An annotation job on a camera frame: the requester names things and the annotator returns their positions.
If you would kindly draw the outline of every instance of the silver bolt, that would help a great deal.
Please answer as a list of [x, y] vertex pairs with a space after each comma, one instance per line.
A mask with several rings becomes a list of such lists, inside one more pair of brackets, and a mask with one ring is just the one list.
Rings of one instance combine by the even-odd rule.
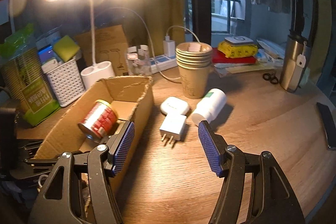
[[262, 153], [262, 155], [263, 155], [265, 158], [267, 158], [267, 159], [269, 159], [269, 158], [272, 157], [271, 152], [268, 152], [268, 151], [264, 151], [264, 152]]
[[107, 146], [104, 145], [104, 144], [101, 144], [101, 145], [98, 145], [98, 146], [97, 146], [97, 150], [98, 150], [98, 151], [104, 151], [104, 150], [106, 150], [106, 149], [107, 149]]
[[68, 158], [70, 158], [71, 157], [71, 153], [70, 152], [64, 152], [63, 154], [62, 154], [62, 158], [64, 158], [64, 159], [68, 159]]
[[228, 145], [226, 149], [230, 152], [235, 152], [237, 150], [237, 148], [232, 144]]

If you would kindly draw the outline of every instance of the wooden table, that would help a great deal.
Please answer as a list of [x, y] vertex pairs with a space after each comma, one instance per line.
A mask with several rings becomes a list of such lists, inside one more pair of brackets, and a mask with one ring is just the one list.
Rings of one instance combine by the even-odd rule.
[[[165, 72], [176, 77], [177, 69]], [[318, 116], [317, 101], [335, 107], [312, 83], [296, 94], [271, 85], [262, 72], [209, 77], [208, 89], [220, 88], [228, 102], [211, 126], [228, 144], [243, 152], [270, 151], [289, 182], [306, 216], [321, 199], [336, 174], [336, 152], [327, 151]], [[199, 100], [182, 95], [181, 84], [154, 75], [155, 106], [133, 157], [117, 200], [125, 223], [208, 223], [223, 179], [211, 172], [197, 134], [187, 119], [184, 142], [161, 142], [159, 128], [164, 115], [160, 104], [169, 96], [186, 100], [194, 110]], [[33, 130], [48, 133], [61, 112]], [[19, 132], [19, 137], [29, 135]], [[251, 188], [246, 175], [239, 221], [245, 220]]]

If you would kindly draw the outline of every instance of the can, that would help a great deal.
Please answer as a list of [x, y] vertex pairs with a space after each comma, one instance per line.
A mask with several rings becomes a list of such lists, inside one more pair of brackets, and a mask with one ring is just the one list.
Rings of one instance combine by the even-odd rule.
[[111, 105], [106, 101], [97, 100], [90, 112], [78, 123], [78, 127], [86, 137], [99, 143], [117, 120], [118, 114]]

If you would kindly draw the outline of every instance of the scissors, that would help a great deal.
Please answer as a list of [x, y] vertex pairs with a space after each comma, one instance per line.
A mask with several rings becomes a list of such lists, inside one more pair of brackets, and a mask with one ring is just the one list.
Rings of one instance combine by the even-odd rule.
[[275, 72], [265, 73], [262, 77], [265, 81], [269, 81], [272, 85], [279, 84], [279, 79], [276, 77]]

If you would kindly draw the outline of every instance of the black phone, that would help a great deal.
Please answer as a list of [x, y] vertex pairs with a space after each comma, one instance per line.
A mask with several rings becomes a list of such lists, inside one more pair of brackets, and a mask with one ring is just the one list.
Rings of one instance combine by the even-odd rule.
[[328, 150], [336, 151], [336, 126], [331, 111], [326, 105], [321, 103], [316, 103], [316, 105], [324, 125]]

